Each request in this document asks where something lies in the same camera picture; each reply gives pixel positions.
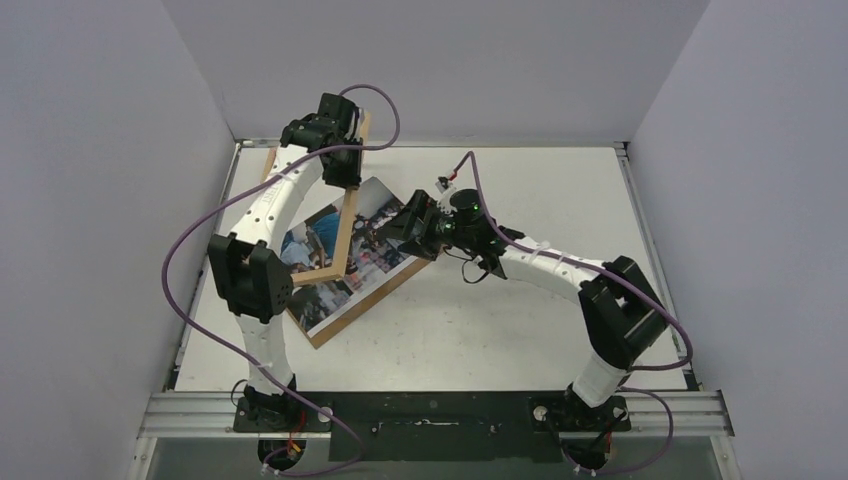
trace white tabletop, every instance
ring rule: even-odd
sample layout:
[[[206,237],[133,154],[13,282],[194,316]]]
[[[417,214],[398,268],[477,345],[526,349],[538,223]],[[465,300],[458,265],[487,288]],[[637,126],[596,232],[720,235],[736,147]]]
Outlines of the white tabletop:
[[[416,188],[437,194],[435,180],[467,149],[402,147],[365,154],[363,178],[377,176],[401,200]],[[483,193],[502,225],[552,248],[587,258],[636,260],[655,285],[615,151],[612,148],[478,148]],[[232,194],[260,181],[268,150],[242,151]],[[466,167],[456,181],[472,187]],[[294,219],[301,222],[341,191],[316,184]],[[229,232],[248,202],[225,212]],[[577,305],[532,285],[490,277],[466,285],[461,262],[440,258],[315,350],[287,315],[289,362],[304,391],[451,391],[564,389],[591,347]],[[469,266],[469,274],[476,269]],[[243,346],[238,326],[205,269],[197,320]],[[645,364],[677,360],[666,331]],[[201,334],[189,335],[176,390],[229,391],[247,363]],[[629,386],[686,388],[680,370],[638,372]]]

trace blue shirt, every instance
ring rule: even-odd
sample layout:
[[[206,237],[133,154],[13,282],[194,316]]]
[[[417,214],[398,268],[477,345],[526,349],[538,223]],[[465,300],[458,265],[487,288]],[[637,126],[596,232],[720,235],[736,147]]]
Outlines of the blue shirt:
[[[338,212],[333,212],[326,217],[319,218],[312,224],[312,230],[318,235],[321,245],[324,246],[324,251],[330,258],[333,258],[333,254],[336,252],[336,235],[339,232],[340,222],[341,216]]]

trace wall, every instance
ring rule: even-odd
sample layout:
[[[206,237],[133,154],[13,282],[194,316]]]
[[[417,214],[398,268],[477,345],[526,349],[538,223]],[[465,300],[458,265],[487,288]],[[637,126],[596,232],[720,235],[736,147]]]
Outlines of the wall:
[[[746,479],[846,478],[848,3],[713,0],[630,154]]]
[[[237,138],[279,137],[324,91],[396,100],[402,139],[629,139],[707,0],[164,0]],[[372,139],[391,112],[373,94]]]
[[[158,0],[4,2],[0,59],[0,478],[123,478],[232,137]]]

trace photograph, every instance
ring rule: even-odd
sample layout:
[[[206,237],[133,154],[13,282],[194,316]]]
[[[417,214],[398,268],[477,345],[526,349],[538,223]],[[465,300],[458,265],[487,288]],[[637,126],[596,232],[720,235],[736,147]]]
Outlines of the photograph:
[[[345,262],[343,278],[299,287],[289,300],[289,313],[309,337],[331,325],[414,260],[398,251],[401,242],[377,236],[377,230],[400,212],[403,202],[375,177],[359,187],[348,256],[335,258],[342,200],[340,197],[292,227],[280,246],[280,260],[291,273]]]

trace white wall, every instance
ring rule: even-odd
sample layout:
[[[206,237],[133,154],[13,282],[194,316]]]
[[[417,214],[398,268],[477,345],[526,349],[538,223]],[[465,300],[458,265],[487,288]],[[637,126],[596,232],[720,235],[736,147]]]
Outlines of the white wall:
[[[158,0],[5,1],[0,60],[0,478],[123,478],[232,137]]]
[[[630,148],[746,479],[846,478],[848,3],[713,0]]]
[[[402,139],[503,145],[631,138],[708,2],[163,3],[236,137],[279,137],[320,93],[371,82]],[[390,111],[365,98],[388,137]]]

